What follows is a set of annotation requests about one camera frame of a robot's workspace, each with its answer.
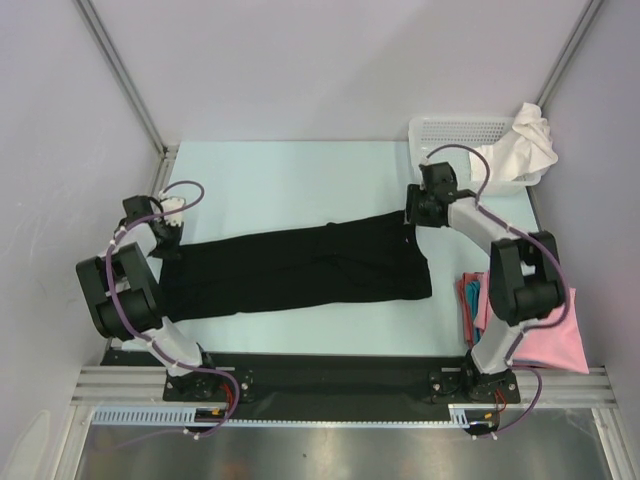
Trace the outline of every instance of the black garment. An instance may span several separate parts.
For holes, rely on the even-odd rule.
[[[181,246],[160,286],[171,320],[431,296],[404,212]]]

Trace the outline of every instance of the pink cloth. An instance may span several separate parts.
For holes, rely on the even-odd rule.
[[[515,362],[542,364],[578,373],[589,373],[582,348],[580,330],[578,330],[575,298],[576,289],[572,288],[571,309],[568,317],[555,328],[529,332],[516,350],[513,357]],[[562,308],[556,308],[541,323],[552,323],[560,318]],[[489,274],[484,273],[480,277],[480,297],[478,299],[478,315],[474,321],[475,327],[484,331],[492,315],[493,310],[489,303]]]

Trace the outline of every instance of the table surface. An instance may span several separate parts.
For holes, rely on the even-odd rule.
[[[406,142],[183,142],[170,183],[193,179],[206,189],[202,203],[185,212],[188,244],[402,210],[414,175]],[[196,192],[185,186],[172,194],[193,199]],[[515,226],[537,230],[526,191],[483,203]],[[455,282],[487,270],[489,258],[451,229],[418,227],[417,238],[429,260],[431,298],[236,314],[178,328],[217,352],[462,355]]]

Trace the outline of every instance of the white wall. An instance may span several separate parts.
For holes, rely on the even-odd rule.
[[[163,137],[406,139],[535,101],[586,0],[95,0]]]
[[[0,3],[0,471],[104,340],[75,264],[104,248],[156,158],[70,0]]]
[[[640,2],[608,2],[547,114],[560,160],[536,189],[577,288],[588,357],[640,440]]]

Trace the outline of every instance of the gray floor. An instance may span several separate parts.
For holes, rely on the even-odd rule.
[[[462,431],[228,427],[194,442],[92,427],[76,480],[608,479],[589,410],[539,411],[497,441]]]

